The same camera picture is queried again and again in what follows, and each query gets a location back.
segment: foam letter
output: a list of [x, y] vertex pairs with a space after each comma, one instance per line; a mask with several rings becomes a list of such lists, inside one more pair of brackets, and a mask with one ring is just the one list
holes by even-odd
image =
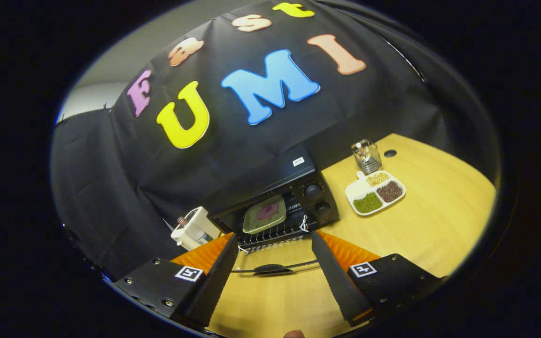
[[307, 42], [310, 45], [321, 47], [325, 53], [329, 54], [337, 64], [337, 71], [343, 75], [358, 73], [367, 67], [367, 64], [361, 60], [357, 60], [335, 41], [335, 36], [331, 34], [311, 37]]
[[238, 30], [242, 32], [253, 32], [270, 26], [272, 22], [269, 19], [262, 18], [262, 15], [250, 14], [238, 17], [231, 24], [238, 27]]
[[293, 16], [293, 17], [311, 17], [314, 16], [313, 11], [303, 11], [302, 9], [299, 9], [298, 7], [302, 7], [301, 4], [289, 4], [288, 2], [281, 2], [281, 4], [278, 4], [277, 6], [273, 7], [273, 10], [282, 10], [287, 15]]
[[266, 77], [261, 77], [247, 70], [238, 69], [227, 75], [221, 86], [230, 87], [243, 102], [249, 112], [247, 122], [258, 124], [272, 114], [270, 107], [264, 107], [255, 96], [259, 96], [273, 105], [285, 107], [283, 86], [287, 86], [288, 97], [291, 101], [300, 101], [320, 90], [318, 83], [310, 81], [296, 66], [287, 49], [280, 49], [268, 54], [264, 58]]
[[147, 80], [152, 75], [149, 69], [144, 71], [135, 83], [126, 91], [126, 94], [133, 100], [135, 105], [135, 116], [141, 115], [146, 105], [150, 103], [150, 98], [146, 98], [144, 94], [150, 92], [150, 82]]
[[199, 51], [204, 45], [204, 41], [198, 41], [194, 37], [190, 37], [183, 40], [181, 43], [172, 48], [172, 51], [168, 53], [171, 66], [178, 66], [181, 62], [185, 61], [191, 54]]
[[208, 130], [210, 114], [206, 104], [197, 92], [197, 81], [187, 84], [180, 92], [178, 99], [185, 100], [191, 113], [195, 116], [195, 122], [191, 128], [185, 130], [178, 122], [174, 114], [174, 102], [168, 103], [158, 114], [156, 122], [161, 124], [172, 145], [177, 148], [189, 148], [193, 146]]

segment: toaster oven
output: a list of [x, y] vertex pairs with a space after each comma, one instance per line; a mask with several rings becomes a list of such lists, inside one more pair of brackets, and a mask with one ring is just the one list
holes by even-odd
[[202, 205], [208, 219], [221, 232], [238, 235], [248, 252], [301, 240], [339, 219], [331, 190], [303, 146], [232, 180]]

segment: white container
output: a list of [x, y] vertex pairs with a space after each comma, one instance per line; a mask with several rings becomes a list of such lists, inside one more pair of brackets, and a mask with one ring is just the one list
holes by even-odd
[[[194, 239], [201, 238], [200, 229], [207, 233], [212, 239], [217, 238], [221, 235], [221, 231], [214, 225], [210, 220], [208, 220], [208, 211], [204, 207], [196, 207], [195, 209], [187, 212], [185, 216], [185, 224], [183, 227], [186, 229], [187, 233], [193, 236]], [[193, 228], [194, 231], [190, 229], [191, 225], [195, 225]]]
[[197, 248], [198, 246], [200, 246], [198, 242], [195, 242], [195, 240], [191, 239], [191, 237], [189, 237], [185, 233], [185, 229], [183, 229], [183, 227], [174, 229], [174, 231], [172, 231], [170, 236], [172, 237], [172, 239], [174, 239], [177, 242], [178, 246], [182, 246], [187, 251], [191, 251]]
[[185, 233], [200, 245], [206, 244], [213, 240], [212, 236], [194, 223], [187, 223], [185, 226]]
[[[367, 182], [367, 178], [375, 176], [375, 175], [379, 175], [380, 173], [384, 173], [389, 178], [387, 180], [385, 180], [384, 182], [376, 185], [376, 186], [371, 186], [369, 184], [369, 182]], [[404, 186], [404, 184], [402, 184], [402, 182], [400, 182], [397, 178], [395, 178], [393, 175], [391, 175], [387, 171], [378, 170], [378, 171], [374, 171], [374, 173], [371, 173], [369, 175], [365, 175], [362, 171], [358, 171], [358, 173], [356, 173], [356, 175], [358, 176], [358, 180], [355, 181], [355, 182], [352, 182], [350, 185], [347, 186], [347, 188], [346, 188], [346, 197], [348, 198], [348, 202], [350, 202], [350, 205], [352, 206], [352, 209], [354, 209], [354, 212], [356, 212], [360, 216], [371, 215], [371, 214], [374, 214], [375, 212], [383, 210], [386, 207], [396, 203], [397, 201], [402, 199], [402, 197], [404, 197], [404, 195], [406, 195], [406, 187]], [[396, 199], [394, 199], [393, 201], [386, 202], [377, 193], [377, 190], [379, 188], [382, 188], [383, 186], [386, 186], [389, 182], [395, 182], [395, 184], [397, 184], [397, 186], [400, 189], [402, 189], [402, 194], [399, 197], [397, 197]], [[372, 211], [367, 212], [367, 213], [362, 213], [362, 212], [359, 212], [358, 210], [356, 210], [356, 208], [354, 207], [354, 201], [362, 199], [363, 197], [365, 197], [367, 194], [370, 194], [371, 192], [374, 192], [377, 195], [377, 197], [379, 198], [379, 201], [381, 201], [381, 203], [382, 203], [382, 206], [380, 206], [378, 209], [372, 210]]]

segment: yellow letter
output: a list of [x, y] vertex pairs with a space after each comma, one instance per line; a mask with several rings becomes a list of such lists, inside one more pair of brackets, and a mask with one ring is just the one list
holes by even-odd
[[168, 103], [156, 119], [156, 122], [164, 128], [172, 145], [177, 148], [183, 149], [193, 146], [204, 136], [208, 130], [208, 124], [210, 124], [210, 114], [197, 92], [197, 85], [197, 81], [193, 81], [178, 92], [178, 99], [185, 100], [191, 113], [195, 116], [195, 122], [191, 128], [185, 130], [179, 124], [177, 116], [174, 114], [174, 102]]
[[178, 45], [172, 48], [172, 51], [168, 53], [171, 66], [178, 66], [181, 62], [185, 61], [191, 54], [199, 51], [204, 45], [204, 41], [198, 41], [194, 37], [190, 37], [181, 41]]
[[325, 53], [329, 54], [333, 61], [337, 64], [337, 71], [343, 75], [358, 73], [365, 69], [367, 64], [361, 60], [357, 60], [337, 41], [335, 36], [324, 34], [321, 36], [311, 37], [307, 41], [310, 45], [321, 47]]
[[278, 4], [277, 6], [273, 7], [275, 11], [280, 9], [284, 11], [287, 15], [294, 16], [294, 17], [311, 17], [314, 16], [313, 11], [303, 11], [302, 9], [299, 9], [298, 7], [302, 7], [301, 4], [289, 4], [287, 2], [281, 2], [281, 4]]
[[270, 26], [272, 22], [269, 19], [263, 19], [262, 15], [250, 14], [238, 17], [231, 24], [242, 32], [253, 32]]

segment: sectioned white tray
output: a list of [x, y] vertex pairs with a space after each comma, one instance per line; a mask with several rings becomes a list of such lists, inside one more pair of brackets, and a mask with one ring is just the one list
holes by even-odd
[[[369, 182], [367, 182], [367, 178], [374, 175], [378, 175], [380, 173], [384, 173], [385, 175], [389, 176], [389, 179], [385, 180], [384, 182], [381, 182], [380, 184], [376, 186], [371, 186]], [[374, 214], [375, 212], [378, 212], [380, 210], [383, 210], [386, 207], [396, 203], [397, 201], [402, 199], [404, 195], [406, 195], [406, 187], [404, 186], [404, 184], [402, 184], [402, 182], [400, 182], [397, 178], [395, 178], [393, 175], [391, 175], [387, 171], [378, 170], [369, 175], [365, 175], [362, 171], [358, 171], [356, 175], [358, 176], [358, 180], [352, 182], [350, 185], [347, 186], [346, 197], [348, 198], [348, 202], [350, 202], [350, 206], [352, 206], [352, 209], [354, 209], [354, 212], [356, 212], [360, 216], [367, 216], [370, 214]], [[397, 199], [394, 199], [391, 202], [386, 202], [382, 199], [382, 197], [379, 194], [377, 194], [377, 189], [381, 188], [382, 186], [387, 185], [391, 181], [394, 181], [402, 189], [402, 195], [400, 195], [399, 197], [397, 197]], [[379, 198], [379, 200], [381, 201], [381, 203], [383, 203], [383, 205], [379, 207], [378, 209], [372, 210], [371, 212], [367, 212], [364, 214], [361, 212], [358, 212], [358, 210], [356, 210], [356, 208], [354, 207], [354, 200], [362, 199], [370, 192], [374, 192]]]

